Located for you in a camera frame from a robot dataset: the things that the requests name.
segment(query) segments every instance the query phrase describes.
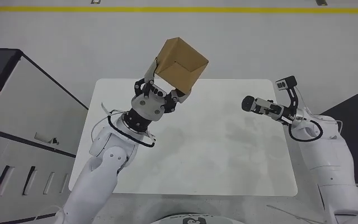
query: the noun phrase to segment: black cable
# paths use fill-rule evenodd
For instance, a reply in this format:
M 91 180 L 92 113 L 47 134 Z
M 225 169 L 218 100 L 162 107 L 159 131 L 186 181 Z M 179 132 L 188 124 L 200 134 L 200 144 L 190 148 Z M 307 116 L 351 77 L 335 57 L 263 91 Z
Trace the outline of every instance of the black cable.
M 121 135 L 126 136 L 127 138 L 131 139 L 132 141 L 134 141 L 134 142 L 136 142 L 136 143 L 138 143 L 138 144 L 141 144 L 142 146 L 146 146 L 146 147 L 149 147 L 149 148 L 153 148 L 153 147 L 154 147 L 154 142 L 153 142 L 152 144 L 147 144 L 147 143 L 145 143 L 145 142 L 142 142 L 142 141 L 140 141 L 140 140 L 138 140 L 138 139 L 133 138 L 133 137 L 130 136 L 129 134 L 126 134 L 126 133 L 122 132 L 121 130 L 119 130 L 118 128 L 116 128 L 116 127 L 112 124 L 111 116 L 108 116 L 107 119 L 108 119 L 108 123 L 110 124 L 110 126 L 111 126 L 114 130 L 116 130 L 118 133 L 120 133 Z
M 315 122 L 315 121 L 313 121 L 313 120 L 310 120 L 310 122 L 312 122 L 313 124 L 315 124 L 317 127 L 318 127 L 318 129 L 319 129 L 319 135 L 317 136 L 317 137 L 315 137 L 315 138 L 312 138 L 312 139 L 298 139 L 298 138 L 295 138 L 293 135 L 292 135 L 292 124 L 289 124 L 289 134 L 290 134 L 290 137 L 293 139 L 293 140 L 295 140 L 295 141 L 298 141 L 298 142 L 313 142 L 313 141 L 316 141 L 316 140 L 318 140 L 318 139 L 320 139 L 321 137 L 322 137 L 322 135 L 323 135 L 323 129 L 322 129 L 322 127 L 317 123 L 317 122 Z

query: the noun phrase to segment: black logo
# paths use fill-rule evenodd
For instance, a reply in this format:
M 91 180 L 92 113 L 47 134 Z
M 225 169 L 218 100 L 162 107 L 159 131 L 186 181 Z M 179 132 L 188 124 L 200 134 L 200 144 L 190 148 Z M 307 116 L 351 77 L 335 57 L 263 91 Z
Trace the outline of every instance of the black logo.
M 197 218 L 197 220 L 194 218 L 184 218 L 183 224 L 206 224 L 206 220 L 201 217 Z

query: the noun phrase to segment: wire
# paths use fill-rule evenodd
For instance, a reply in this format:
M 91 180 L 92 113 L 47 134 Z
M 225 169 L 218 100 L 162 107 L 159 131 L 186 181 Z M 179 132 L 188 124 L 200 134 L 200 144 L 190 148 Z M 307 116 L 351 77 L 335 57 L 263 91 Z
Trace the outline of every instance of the wire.
M 136 143 L 138 143 L 138 144 L 141 144 L 142 146 L 146 146 L 146 147 L 149 147 L 149 148 L 154 147 L 154 145 L 155 145 L 155 143 L 156 143 L 155 136 L 152 135 L 152 134 L 150 134 L 150 132 L 149 132 L 148 130 L 147 130 L 145 133 L 146 133 L 147 136 L 153 141 L 152 144 L 147 144 L 147 143 L 145 143 L 145 142 L 142 142 L 142 141 L 140 141 L 140 140 L 137 140 L 136 138 L 133 138 L 131 135 L 122 132 L 121 130 L 119 130 L 118 128 L 116 128 L 116 127 L 113 125 L 113 123 L 112 123 L 112 121 L 111 121 L 111 117 L 112 117 L 113 115 L 127 113 L 128 111 L 112 110 L 112 111 L 109 112 L 109 111 L 105 108 L 105 106 L 103 105 L 103 103 L 101 103 L 101 107 L 102 107 L 102 109 L 104 110 L 104 112 L 107 114 L 107 117 L 102 118 L 99 122 L 97 122 L 97 123 L 95 124 L 95 126 L 93 126 L 93 128 L 92 128 L 92 130 L 91 130 L 91 140 L 92 140 L 92 142 L 94 142 L 94 140 L 93 140 L 93 131 L 94 131 L 95 127 L 96 127 L 97 125 L 99 125 L 102 121 L 104 121 L 105 119 L 107 119 L 109 125 L 111 126 L 111 128 L 113 128 L 114 130 L 116 130 L 116 131 L 117 131 L 118 133 L 120 133 L 121 135 L 123 135 L 123 136 L 125 136 L 125 137 L 131 139 L 132 141 L 134 141 L 134 142 L 136 142 Z
M 319 117 L 317 117 L 316 115 L 312 114 L 311 111 L 310 111 L 310 110 L 308 109 L 308 107 L 306 106 L 306 103 L 305 103 L 304 100 L 303 100 L 303 97 L 302 97 L 301 92 L 299 91 L 299 89 L 297 88 L 297 86 L 295 86 L 295 88 L 296 88 L 298 94 L 300 95 L 300 98 L 301 98 L 301 100 L 302 100 L 302 102 L 303 102 L 304 107 L 306 108 L 307 113 L 308 113 L 310 116 L 312 116 L 312 117 L 314 117 L 314 118 L 316 118 L 316 119 L 322 120 L 322 121 L 324 121 L 324 122 L 339 122 L 339 123 L 341 123 L 341 128 L 340 128 L 340 130 L 338 131 L 338 132 L 341 134 L 342 129 L 343 129 L 343 121 L 341 121 L 341 120 L 323 120 L 322 118 L 319 118 Z
M 65 223 L 65 217 L 66 217 L 65 212 L 63 211 L 63 208 L 61 208 L 60 206 L 56 206 L 56 205 L 48 206 L 48 207 L 46 207 L 46 208 L 43 208 L 43 209 L 39 212 L 39 214 L 37 214 L 37 216 L 35 217 L 35 219 L 34 219 L 33 221 L 38 220 L 37 218 L 39 218 L 39 216 L 40 216 L 41 214 L 43 214 L 44 211 L 46 211 L 46 210 L 49 209 L 49 208 L 53 208 L 53 207 L 58 208 L 58 211 L 63 214 L 62 224 L 64 224 L 64 223 Z
M 289 134 L 290 134 L 290 137 L 295 140 L 295 141 L 298 141 L 298 142 L 313 142 L 313 141 L 316 141 L 318 139 L 320 139 L 323 135 L 323 129 L 322 127 L 317 123 L 315 122 L 314 120 L 310 120 L 309 122 L 312 122 L 313 124 L 315 124 L 318 129 L 319 129 L 319 135 L 315 138 L 311 138 L 311 139 L 298 139 L 298 138 L 295 138 L 293 135 L 292 135 L 292 124 L 289 124 Z
M 315 221 L 315 220 L 310 220 L 310 219 L 308 219 L 308 218 L 303 218 L 303 217 L 296 216 L 296 215 L 294 215 L 294 214 L 292 214 L 292 213 L 289 213 L 289 212 L 287 212 L 287 211 L 284 211 L 284 210 L 282 210 L 282 209 L 280 209 L 280 208 L 276 208 L 276 207 L 271 206 L 271 205 L 266 205 L 266 206 L 268 206 L 269 208 L 273 208 L 273 209 L 276 209 L 276 210 L 285 212 L 285 213 L 287 213 L 287 214 L 290 214 L 291 216 L 294 216 L 295 218 L 297 218 L 297 219 L 299 219 L 299 220 L 306 221 L 306 222 L 308 222 L 308 223 L 310 223 L 310 224 L 314 224 L 314 222 L 315 222 L 315 223 L 318 223 L 318 224 L 325 224 L 325 223 L 323 223 L 323 222 L 317 222 L 317 221 Z
M 126 113 L 126 111 L 120 111 L 120 112 L 117 112 L 117 113 L 110 114 L 110 115 L 108 115 L 108 116 L 113 116 L 113 115 L 123 114 L 123 113 Z M 91 140 L 92 140 L 92 142 L 94 141 L 94 140 L 93 140 L 93 131 L 95 130 L 95 128 L 97 127 L 97 125 L 99 125 L 102 121 L 104 121 L 104 120 L 106 120 L 106 119 L 107 119 L 107 117 L 104 117 L 104 118 L 101 119 L 99 122 L 97 122 L 97 123 L 95 124 L 95 126 L 93 126 L 93 128 L 92 128 L 92 130 L 91 130 Z
M 136 138 L 133 138 L 133 137 L 130 136 L 129 134 L 124 133 L 124 132 L 122 132 L 121 130 L 119 130 L 118 128 L 116 128 L 116 127 L 112 124 L 111 116 L 108 116 L 108 117 L 107 117 L 107 120 L 108 120 L 108 123 L 110 124 L 110 126 L 111 126 L 114 130 L 116 130 L 116 131 L 117 131 L 118 133 L 120 133 L 121 135 L 123 135 L 123 136 L 125 136 L 125 137 L 131 139 L 133 142 L 136 142 L 136 143 L 138 143 L 138 144 L 141 144 L 142 146 L 146 146 L 146 147 L 149 147 L 149 148 L 153 148 L 153 147 L 154 147 L 155 142 L 153 142 L 152 144 L 147 144 L 147 143 L 142 142 L 142 141 L 140 141 L 140 140 L 138 140 L 138 139 L 136 139 Z

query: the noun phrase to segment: cabinet door handle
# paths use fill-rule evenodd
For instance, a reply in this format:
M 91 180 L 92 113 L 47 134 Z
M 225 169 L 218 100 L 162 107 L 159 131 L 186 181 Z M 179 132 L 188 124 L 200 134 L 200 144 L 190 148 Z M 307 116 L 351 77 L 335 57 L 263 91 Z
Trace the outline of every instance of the cabinet door handle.
M 37 132 L 36 132 L 34 138 L 35 138 L 36 140 L 45 142 L 45 143 L 47 143 L 47 144 L 57 144 L 57 145 L 60 144 L 60 142 L 57 141 L 57 138 L 52 138 L 52 139 L 50 139 L 49 141 L 47 141 L 47 140 L 43 139 L 43 138 L 41 137 L 41 135 L 38 134 Z

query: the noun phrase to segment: camera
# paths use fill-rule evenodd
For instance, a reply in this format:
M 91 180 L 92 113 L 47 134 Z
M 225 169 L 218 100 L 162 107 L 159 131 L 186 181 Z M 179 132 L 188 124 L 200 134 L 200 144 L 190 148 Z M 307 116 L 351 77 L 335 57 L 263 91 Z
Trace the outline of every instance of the camera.
M 297 81 L 294 76 L 289 76 L 287 78 L 276 81 L 276 86 L 279 90 L 286 90 L 297 86 Z

